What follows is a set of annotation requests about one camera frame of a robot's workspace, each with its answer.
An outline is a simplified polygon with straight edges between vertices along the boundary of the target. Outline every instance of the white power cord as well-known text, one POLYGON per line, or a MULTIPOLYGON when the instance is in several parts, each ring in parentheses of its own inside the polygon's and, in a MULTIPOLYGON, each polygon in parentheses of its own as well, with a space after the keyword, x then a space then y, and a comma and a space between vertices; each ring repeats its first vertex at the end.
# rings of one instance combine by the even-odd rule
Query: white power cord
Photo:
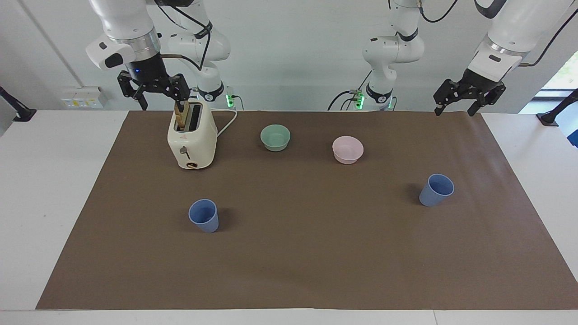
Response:
POLYGON ((217 137, 221 135, 221 133, 223 133, 228 127, 229 125, 231 125, 233 123, 233 121, 235 121, 235 119, 237 118, 238 112, 236 109, 220 109, 220 108, 211 108, 211 110, 221 110, 224 112, 234 112, 235 116, 233 116, 233 118, 229 121, 229 123, 227 123, 227 125, 225 125, 224 128, 221 129, 221 131, 219 131, 217 133, 217 137))

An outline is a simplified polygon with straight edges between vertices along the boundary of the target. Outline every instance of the blue object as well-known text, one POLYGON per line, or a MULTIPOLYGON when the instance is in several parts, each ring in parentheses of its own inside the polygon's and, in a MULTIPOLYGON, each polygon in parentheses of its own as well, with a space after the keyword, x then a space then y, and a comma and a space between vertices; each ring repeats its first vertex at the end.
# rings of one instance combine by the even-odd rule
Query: blue object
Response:
POLYGON ((454 183, 446 175, 433 174, 420 194, 420 202, 425 206, 435 206, 454 194, 454 183))
POLYGON ((199 200, 191 205, 188 218, 204 232, 215 232, 218 228, 217 205, 209 199, 199 200))
POLYGON ((574 147, 578 147, 578 130, 568 136, 568 140, 574 147))

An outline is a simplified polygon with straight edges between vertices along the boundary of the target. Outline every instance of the brown tablecloth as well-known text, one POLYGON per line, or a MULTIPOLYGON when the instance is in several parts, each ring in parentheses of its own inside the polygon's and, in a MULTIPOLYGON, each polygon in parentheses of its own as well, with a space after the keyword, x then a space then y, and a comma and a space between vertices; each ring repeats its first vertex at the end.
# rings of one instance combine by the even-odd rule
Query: brown tablecloth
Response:
POLYGON ((200 171, 177 166, 170 117, 128 114, 38 309, 578 309, 480 115, 240 112, 200 171), (260 142, 273 123, 283 152, 260 142), (354 165, 333 158, 341 135, 365 146, 354 165), (432 173, 456 190, 426 208, 432 173), (187 217, 200 198, 214 234, 187 217))

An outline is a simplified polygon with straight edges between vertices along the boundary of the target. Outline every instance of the black stand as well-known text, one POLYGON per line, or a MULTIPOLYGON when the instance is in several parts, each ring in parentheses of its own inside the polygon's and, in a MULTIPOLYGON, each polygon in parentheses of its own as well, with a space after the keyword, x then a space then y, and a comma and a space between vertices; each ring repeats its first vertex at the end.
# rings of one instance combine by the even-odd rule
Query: black stand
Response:
POLYGON ((0 96, 14 108, 16 111, 16 117, 13 119, 14 122, 28 122, 36 113, 35 109, 30 109, 26 105, 22 104, 19 100, 12 97, 4 88, 0 86, 0 96))
POLYGON ((566 97, 560 104, 558 104, 556 108, 547 113, 536 114, 536 116, 538 117, 540 122, 542 122, 543 125, 547 127, 557 127, 558 123, 556 123, 556 116, 562 113, 562 111, 566 107, 570 106, 571 104, 577 101, 578 101, 578 89, 575 89, 570 95, 568 95, 568 97, 566 97))

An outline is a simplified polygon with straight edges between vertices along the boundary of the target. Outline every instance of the white table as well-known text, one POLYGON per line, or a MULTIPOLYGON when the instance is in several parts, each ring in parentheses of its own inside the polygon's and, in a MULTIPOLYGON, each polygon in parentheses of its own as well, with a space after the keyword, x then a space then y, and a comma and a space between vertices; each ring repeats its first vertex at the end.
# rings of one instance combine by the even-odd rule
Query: white table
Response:
MULTIPOLYGON (((0 324, 578 324, 578 311, 34 311, 126 115, 41 110, 0 138, 0 324)), ((533 115, 483 117, 578 278, 578 150, 533 115)))

